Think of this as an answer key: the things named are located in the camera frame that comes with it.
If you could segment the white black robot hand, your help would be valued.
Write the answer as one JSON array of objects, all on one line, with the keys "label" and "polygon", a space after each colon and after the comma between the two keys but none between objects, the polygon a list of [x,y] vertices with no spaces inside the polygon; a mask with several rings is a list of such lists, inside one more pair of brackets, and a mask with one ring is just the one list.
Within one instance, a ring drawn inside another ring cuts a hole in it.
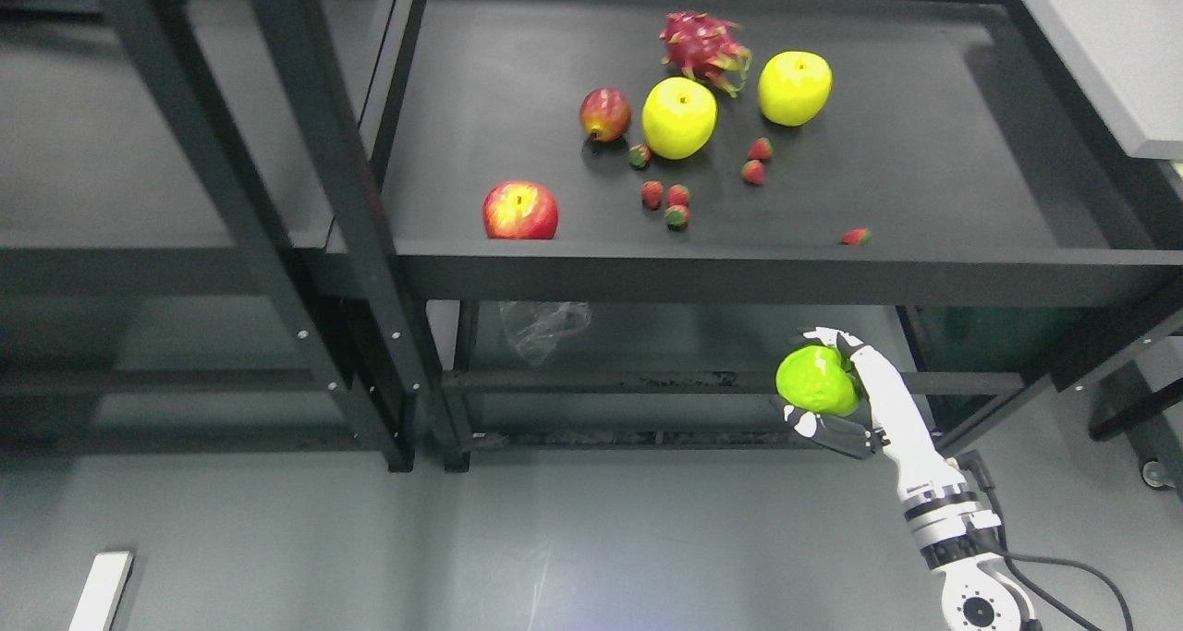
[{"label": "white black robot hand", "polygon": [[839,350],[851,365],[861,403],[852,416],[819,416],[793,407],[777,393],[774,403],[781,408],[786,425],[807,442],[834,453],[856,459],[887,455],[896,463],[896,491],[903,501],[917,489],[965,483],[958,468],[935,450],[920,408],[888,358],[855,335],[829,327],[814,327],[802,339],[796,348],[823,345]]}]

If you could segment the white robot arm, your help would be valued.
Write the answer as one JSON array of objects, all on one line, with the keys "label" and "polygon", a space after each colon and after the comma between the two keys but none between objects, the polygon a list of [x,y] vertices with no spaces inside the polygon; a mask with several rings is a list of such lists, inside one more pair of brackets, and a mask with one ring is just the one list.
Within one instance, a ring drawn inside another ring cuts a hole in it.
[{"label": "white robot arm", "polygon": [[1006,575],[1002,520],[965,483],[917,489],[904,517],[931,575],[950,630],[1041,630],[1032,598]]}]

